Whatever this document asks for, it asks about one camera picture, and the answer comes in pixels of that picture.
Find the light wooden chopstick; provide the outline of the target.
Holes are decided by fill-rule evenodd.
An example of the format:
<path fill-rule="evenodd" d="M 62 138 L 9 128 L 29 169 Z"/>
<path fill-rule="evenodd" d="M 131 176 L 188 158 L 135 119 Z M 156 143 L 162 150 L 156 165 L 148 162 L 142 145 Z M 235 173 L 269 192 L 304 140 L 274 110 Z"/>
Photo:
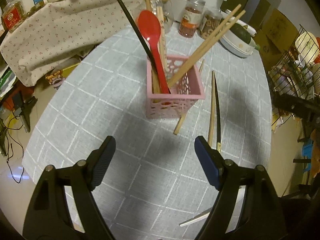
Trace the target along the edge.
<path fill-rule="evenodd" d="M 165 41 L 165 28 L 164 28 L 162 0 L 156 0 L 156 11 L 157 11 L 156 16 L 161 26 L 161 35 L 159 40 L 159 53 L 160 53 L 161 61 L 163 64 L 164 72 L 167 73 L 168 62 L 167 62 L 167 49 L 166 49 L 166 41 Z"/>

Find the grey checked tablecloth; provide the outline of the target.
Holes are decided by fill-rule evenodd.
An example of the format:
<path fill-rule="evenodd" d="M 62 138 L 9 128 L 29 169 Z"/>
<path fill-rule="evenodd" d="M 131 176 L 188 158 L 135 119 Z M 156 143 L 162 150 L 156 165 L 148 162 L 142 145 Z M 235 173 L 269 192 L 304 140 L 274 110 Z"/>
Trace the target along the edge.
<path fill-rule="evenodd" d="M 53 96 L 31 135 L 22 164 L 34 182 L 47 165 L 75 164 L 115 137 L 117 149 L 93 196 L 117 239 L 194 239 L 201 222 L 180 223 L 210 208 L 210 186 L 194 151 L 208 135 L 211 76 L 221 114 L 221 153 L 245 167 L 267 166 L 271 99 L 257 51 L 241 59 L 219 43 L 200 60 L 205 99 L 175 119 L 148 119 L 146 55 L 126 28 L 93 50 Z"/>

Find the dark green squash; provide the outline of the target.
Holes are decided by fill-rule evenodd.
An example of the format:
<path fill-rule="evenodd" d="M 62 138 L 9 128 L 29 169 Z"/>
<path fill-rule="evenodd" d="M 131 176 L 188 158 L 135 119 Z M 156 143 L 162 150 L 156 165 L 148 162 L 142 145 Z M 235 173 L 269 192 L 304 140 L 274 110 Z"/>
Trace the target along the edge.
<path fill-rule="evenodd" d="M 238 38 L 240 38 L 242 41 L 244 41 L 247 44 L 250 44 L 251 42 L 251 35 L 250 33 L 240 24 L 235 23 L 230 28 L 230 31 L 235 34 Z"/>

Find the white plastic spoon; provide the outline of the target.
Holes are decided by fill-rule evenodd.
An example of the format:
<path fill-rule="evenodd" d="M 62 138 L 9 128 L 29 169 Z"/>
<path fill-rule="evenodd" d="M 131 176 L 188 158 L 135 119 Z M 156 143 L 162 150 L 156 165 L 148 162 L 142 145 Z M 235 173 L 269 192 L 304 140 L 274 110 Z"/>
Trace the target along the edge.
<path fill-rule="evenodd" d="M 197 223 L 199 221 L 202 221 L 202 220 L 206 220 L 211 212 L 212 208 L 209 208 L 207 210 L 204 210 L 203 212 L 199 213 L 198 215 L 196 215 L 195 217 L 193 218 L 190 218 L 186 221 L 183 221 L 179 224 L 180 227 L 184 227 L 184 226 L 188 226 L 188 225 L 191 225 L 191 224 L 194 224 L 194 223 Z"/>

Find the red plastic spoon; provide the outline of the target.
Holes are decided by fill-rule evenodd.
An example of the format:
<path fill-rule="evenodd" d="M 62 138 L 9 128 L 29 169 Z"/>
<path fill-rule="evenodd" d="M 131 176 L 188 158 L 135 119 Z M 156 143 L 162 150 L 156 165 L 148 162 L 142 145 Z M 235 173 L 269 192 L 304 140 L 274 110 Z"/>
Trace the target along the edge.
<path fill-rule="evenodd" d="M 153 34 L 149 36 L 148 30 L 147 30 L 147 27 L 149 25 L 147 20 L 147 13 L 149 13 L 147 10 L 142 10 L 140 12 L 138 16 L 138 27 L 142 36 L 147 40 L 150 46 L 151 53 L 154 57 L 161 93 L 170 94 L 170 90 L 168 88 L 163 66 L 162 66 L 162 61 L 158 51 L 158 42 L 160 40 L 160 35 L 161 35 L 161 26 L 157 17 L 152 13 L 150 18 L 152 22 L 151 25 L 153 27 Z"/>

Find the stacked white plates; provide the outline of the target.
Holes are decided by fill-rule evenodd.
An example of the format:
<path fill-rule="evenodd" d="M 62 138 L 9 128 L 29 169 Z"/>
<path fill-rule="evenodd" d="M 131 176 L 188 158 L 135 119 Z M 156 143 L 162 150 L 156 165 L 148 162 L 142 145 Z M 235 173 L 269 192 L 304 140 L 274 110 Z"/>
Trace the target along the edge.
<path fill-rule="evenodd" d="M 253 54 L 253 50 L 260 50 L 259 44 L 253 40 L 252 35 L 250 44 L 247 44 L 233 34 L 230 30 L 228 30 L 223 37 L 220 38 L 220 42 L 227 50 L 240 58 L 247 58 Z"/>

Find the cardboard boxes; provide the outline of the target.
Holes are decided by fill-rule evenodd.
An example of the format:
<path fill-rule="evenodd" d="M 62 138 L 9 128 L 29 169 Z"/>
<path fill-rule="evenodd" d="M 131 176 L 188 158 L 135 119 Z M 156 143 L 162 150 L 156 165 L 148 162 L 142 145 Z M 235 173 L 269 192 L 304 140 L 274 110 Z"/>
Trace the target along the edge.
<path fill-rule="evenodd" d="M 249 25 L 257 31 L 254 40 L 260 45 L 259 54 L 268 72 L 289 50 L 298 36 L 298 30 L 282 12 L 272 7 L 267 0 L 260 0 L 249 20 Z"/>

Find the brown chopstick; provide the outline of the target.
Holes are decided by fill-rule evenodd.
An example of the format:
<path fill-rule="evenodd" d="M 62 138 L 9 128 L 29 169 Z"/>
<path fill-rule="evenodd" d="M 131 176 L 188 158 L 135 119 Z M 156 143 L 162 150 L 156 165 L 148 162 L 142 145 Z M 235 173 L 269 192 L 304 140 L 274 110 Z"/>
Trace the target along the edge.
<path fill-rule="evenodd" d="M 145 0 L 146 2 L 146 9 L 149 13 L 147 13 L 147 20 L 148 20 L 148 35 L 151 36 L 153 34 L 153 27 L 152 27 L 152 22 L 151 22 L 151 14 L 152 14 L 152 8 L 151 8 L 151 1 L 150 0 Z M 156 69 L 156 64 L 154 63 L 154 67 L 152 70 L 152 83 L 153 83 L 153 92 L 155 94 L 159 94 L 161 92 L 160 86 L 159 86 L 159 80 L 158 80 L 158 74 L 157 74 L 157 69 Z"/>

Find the floral white cloth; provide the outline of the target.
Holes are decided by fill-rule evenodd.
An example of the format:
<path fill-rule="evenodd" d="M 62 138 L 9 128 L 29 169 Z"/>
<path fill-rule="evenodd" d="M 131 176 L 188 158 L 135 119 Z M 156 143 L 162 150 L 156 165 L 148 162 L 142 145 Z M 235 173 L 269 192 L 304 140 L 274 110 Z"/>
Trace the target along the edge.
<path fill-rule="evenodd" d="M 26 87 L 63 61 L 129 25 L 117 0 L 47 3 L 1 43 L 1 55 Z"/>

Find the clear glass jar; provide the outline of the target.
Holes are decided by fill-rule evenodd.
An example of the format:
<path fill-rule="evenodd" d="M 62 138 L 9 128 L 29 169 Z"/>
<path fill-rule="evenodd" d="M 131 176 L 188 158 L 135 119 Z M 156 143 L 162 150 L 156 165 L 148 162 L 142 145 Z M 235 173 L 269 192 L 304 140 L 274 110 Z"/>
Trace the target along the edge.
<path fill-rule="evenodd" d="M 165 33 L 168 34 L 174 22 L 171 0 L 150 0 L 150 5 L 152 13 L 156 16 L 158 15 L 157 7 L 162 7 L 164 30 Z M 138 7 L 132 10 L 132 16 L 135 23 L 138 23 L 138 16 L 142 10 L 146 10 L 145 0 L 143 0 Z"/>

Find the red label jar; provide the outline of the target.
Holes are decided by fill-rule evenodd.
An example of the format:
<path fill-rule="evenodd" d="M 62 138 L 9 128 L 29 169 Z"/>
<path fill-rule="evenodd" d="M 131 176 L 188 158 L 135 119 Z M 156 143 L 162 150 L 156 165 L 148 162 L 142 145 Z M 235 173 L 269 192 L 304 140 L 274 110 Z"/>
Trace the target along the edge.
<path fill-rule="evenodd" d="M 12 0 L 4 7 L 2 19 L 11 33 L 23 22 L 24 10 L 20 0 Z"/>

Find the black chopstick silver tip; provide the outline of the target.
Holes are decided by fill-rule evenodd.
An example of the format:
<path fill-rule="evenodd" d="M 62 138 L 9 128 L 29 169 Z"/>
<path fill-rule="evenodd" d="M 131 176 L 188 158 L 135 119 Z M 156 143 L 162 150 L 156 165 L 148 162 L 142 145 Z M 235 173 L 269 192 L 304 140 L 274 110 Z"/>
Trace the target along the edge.
<path fill-rule="evenodd" d="M 144 48 L 149 60 L 150 60 L 150 63 L 153 67 L 155 67 L 155 60 L 154 60 L 154 57 L 148 47 L 148 45 L 146 44 L 144 38 L 142 37 L 142 34 L 140 33 L 134 19 L 132 18 L 130 12 L 127 10 L 127 8 L 125 7 L 125 4 L 123 3 L 122 0 L 117 0 L 118 4 L 120 5 L 121 9 L 123 10 L 126 18 L 128 19 L 129 23 L 131 24 L 131 27 L 133 28 L 134 32 L 136 33 L 142 47 Z"/>

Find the dried slices jar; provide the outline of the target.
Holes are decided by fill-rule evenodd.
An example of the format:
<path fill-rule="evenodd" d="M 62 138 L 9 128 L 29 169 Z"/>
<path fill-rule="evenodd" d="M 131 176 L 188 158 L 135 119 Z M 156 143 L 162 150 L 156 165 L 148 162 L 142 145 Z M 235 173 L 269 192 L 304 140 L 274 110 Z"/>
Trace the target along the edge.
<path fill-rule="evenodd" d="M 199 37 L 205 40 L 219 26 L 221 18 L 220 9 L 207 10 L 199 26 Z"/>

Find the red-filled spice jar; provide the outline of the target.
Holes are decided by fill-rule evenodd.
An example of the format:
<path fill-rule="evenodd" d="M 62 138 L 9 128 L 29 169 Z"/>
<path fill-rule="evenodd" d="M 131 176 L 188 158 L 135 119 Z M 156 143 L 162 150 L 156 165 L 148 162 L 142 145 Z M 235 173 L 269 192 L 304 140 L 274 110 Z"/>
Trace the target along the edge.
<path fill-rule="evenodd" d="M 178 32 L 180 35 L 191 38 L 194 36 L 201 21 L 205 1 L 187 0 Z"/>

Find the pink perforated utensil basket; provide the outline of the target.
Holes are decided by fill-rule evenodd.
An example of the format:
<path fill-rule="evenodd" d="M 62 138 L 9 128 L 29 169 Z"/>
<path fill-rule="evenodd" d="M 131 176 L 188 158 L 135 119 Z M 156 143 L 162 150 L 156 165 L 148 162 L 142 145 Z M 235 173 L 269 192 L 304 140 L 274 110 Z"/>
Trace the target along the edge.
<path fill-rule="evenodd" d="M 198 101 L 205 99 L 204 88 L 197 65 L 170 88 L 170 94 L 152 91 L 151 63 L 146 63 L 146 116 L 150 119 L 179 118 Z"/>

